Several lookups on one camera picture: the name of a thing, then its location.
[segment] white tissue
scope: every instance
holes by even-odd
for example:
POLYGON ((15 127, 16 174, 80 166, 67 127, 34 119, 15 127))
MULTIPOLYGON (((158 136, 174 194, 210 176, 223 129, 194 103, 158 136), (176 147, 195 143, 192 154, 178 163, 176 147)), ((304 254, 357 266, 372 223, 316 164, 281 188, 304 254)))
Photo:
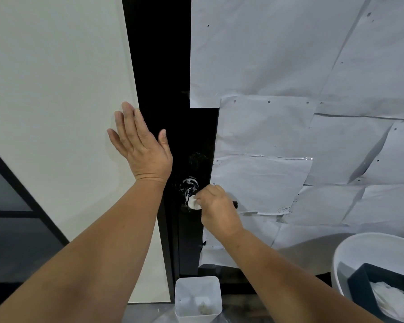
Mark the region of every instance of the white tissue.
POLYGON ((196 199, 195 199, 194 195, 189 197, 189 201, 187 203, 187 206, 189 208, 191 208, 192 210, 202 210, 202 207, 199 204, 196 203, 196 199))
POLYGON ((404 322, 404 291, 391 287, 385 282, 370 283, 383 314, 404 322))

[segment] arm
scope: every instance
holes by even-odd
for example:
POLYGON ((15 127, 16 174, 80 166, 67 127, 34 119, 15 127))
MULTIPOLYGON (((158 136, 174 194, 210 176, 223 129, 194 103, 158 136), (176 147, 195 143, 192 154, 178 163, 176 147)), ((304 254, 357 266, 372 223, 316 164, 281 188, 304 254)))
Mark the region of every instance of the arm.
POLYGON ((381 323, 318 278, 288 262, 242 227, 220 186, 195 197, 203 225, 222 243, 277 323, 381 323))
POLYGON ((118 134, 108 134, 135 184, 0 306, 0 323, 121 322, 172 169, 166 132, 157 142, 138 109, 123 103, 123 112, 115 113, 118 134))

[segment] forearm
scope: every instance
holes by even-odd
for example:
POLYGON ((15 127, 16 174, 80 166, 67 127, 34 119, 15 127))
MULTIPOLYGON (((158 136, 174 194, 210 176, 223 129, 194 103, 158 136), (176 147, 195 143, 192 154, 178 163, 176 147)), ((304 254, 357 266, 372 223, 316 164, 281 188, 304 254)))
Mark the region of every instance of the forearm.
POLYGON ((0 307, 0 322, 121 321, 148 251, 163 187, 136 181, 0 307))
POLYGON ((221 240, 277 323, 380 323, 275 250, 242 230, 221 240))

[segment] hand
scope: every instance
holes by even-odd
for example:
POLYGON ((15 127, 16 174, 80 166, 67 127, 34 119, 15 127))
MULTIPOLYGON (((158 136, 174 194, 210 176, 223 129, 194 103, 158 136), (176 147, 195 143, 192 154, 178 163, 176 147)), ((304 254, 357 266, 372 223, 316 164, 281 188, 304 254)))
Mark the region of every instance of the hand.
POLYGON ((166 130, 158 134, 158 142, 142 117, 139 109, 123 102, 123 113, 115 112, 116 133, 108 129, 109 139, 129 162, 136 180, 154 180, 166 184, 172 171, 172 154, 166 139, 166 130))
POLYGON ((232 200, 219 185, 206 186, 195 199, 202 207, 202 224, 221 243, 244 229, 232 200))

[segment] left hand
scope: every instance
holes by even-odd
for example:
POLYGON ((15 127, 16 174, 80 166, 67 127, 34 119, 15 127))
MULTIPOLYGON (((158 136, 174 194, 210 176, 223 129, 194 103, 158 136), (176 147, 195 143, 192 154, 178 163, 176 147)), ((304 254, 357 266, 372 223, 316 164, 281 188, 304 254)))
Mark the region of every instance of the left hand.
POLYGON ((154 180, 166 184, 172 171, 172 154, 166 130, 158 134, 158 141, 148 130, 139 109, 129 103, 121 104, 123 112, 115 112, 117 132, 108 129, 109 139, 129 162, 136 180, 154 180))

